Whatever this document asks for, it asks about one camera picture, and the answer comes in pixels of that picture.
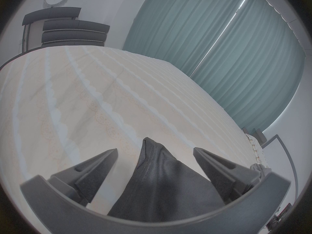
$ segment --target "bed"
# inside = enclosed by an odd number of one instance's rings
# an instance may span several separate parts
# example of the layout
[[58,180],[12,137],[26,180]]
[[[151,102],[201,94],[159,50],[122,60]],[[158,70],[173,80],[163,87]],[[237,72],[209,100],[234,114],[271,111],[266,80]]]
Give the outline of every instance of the bed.
[[108,149],[118,160],[87,208],[107,214],[129,181],[142,140],[162,143],[206,177],[201,147],[245,167],[257,163],[224,109],[168,62],[98,46],[57,46],[25,54],[0,71],[0,178],[19,211],[41,224],[19,185]]

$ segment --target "curtain fold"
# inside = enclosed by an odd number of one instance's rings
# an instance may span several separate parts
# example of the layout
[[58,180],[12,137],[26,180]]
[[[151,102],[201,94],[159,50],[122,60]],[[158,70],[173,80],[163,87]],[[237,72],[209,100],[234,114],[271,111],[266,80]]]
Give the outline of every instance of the curtain fold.
[[280,14],[265,0],[246,0],[191,78],[241,128],[263,131],[293,97],[304,61]]
[[146,0],[123,50],[165,60],[190,76],[242,0]]

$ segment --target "wall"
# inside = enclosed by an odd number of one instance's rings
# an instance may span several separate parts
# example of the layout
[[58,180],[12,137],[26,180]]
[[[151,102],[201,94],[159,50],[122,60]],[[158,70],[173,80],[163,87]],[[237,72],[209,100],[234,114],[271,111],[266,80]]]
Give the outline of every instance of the wall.
[[312,172],[312,56],[306,57],[298,89],[283,113],[263,131],[269,140],[278,134],[294,161],[298,194]]
[[[81,7],[80,20],[111,26],[106,46],[121,49],[144,0],[67,0],[62,6]],[[25,14],[43,9],[43,0],[24,0],[0,35],[0,65],[21,53]]]

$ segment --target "pillow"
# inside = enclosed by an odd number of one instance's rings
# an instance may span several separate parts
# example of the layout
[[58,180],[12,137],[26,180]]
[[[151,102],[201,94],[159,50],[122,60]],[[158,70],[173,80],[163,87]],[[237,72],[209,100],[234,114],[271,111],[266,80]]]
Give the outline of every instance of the pillow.
[[257,163],[262,164],[264,167],[268,168],[269,166],[268,166],[268,163],[267,163],[266,158],[264,156],[263,149],[260,146],[257,139],[255,137],[249,135],[249,134],[246,134],[246,136],[249,139],[250,144],[252,144],[252,148],[255,152],[255,158],[257,160]]

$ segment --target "gray cloth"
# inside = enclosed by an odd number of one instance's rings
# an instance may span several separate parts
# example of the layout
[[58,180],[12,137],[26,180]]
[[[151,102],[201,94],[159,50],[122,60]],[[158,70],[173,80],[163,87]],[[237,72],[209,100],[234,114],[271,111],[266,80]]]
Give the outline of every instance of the gray cloth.
[[261,181],[266,175],[268,175],[269,173],[272,172],[272,169],[271,169],[271,168],[266,168],[266,167],[264,167],[264,165],[262,165],[262,164],[253,164],[253,165],[250,167],[250,169],[260,171],[260,177],[259,177],[260,181]]
[[225,204],[212,183],[162,144],[143,140],[137,167],[108,216],[165,222],[199,216]]

